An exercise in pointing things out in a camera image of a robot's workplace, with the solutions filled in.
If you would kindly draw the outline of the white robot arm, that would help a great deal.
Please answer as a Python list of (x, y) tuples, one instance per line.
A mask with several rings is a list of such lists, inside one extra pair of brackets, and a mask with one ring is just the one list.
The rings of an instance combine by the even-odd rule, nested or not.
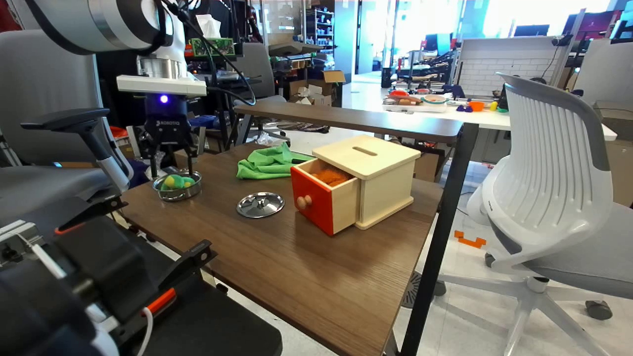
[(129, 94), (168, 96), (184, 107), (186, 98), (204, 98), (206, 84), (186, 68), (188, 16), (176, 0), (10, 0), (18, 22), (40, 28), (72, 54), (135, 52), (137, 74), (119, 76)]

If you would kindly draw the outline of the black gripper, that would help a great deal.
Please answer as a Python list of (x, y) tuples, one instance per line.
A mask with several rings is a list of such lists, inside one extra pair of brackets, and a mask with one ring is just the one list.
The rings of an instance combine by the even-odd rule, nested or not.
[(184, 151), (188, 177), (196, 177), (192, 127), (184, 96), (151, 94), (145, 98), (145, 133), (151, 153), (151, 175), (161, 177), (163, 153)]

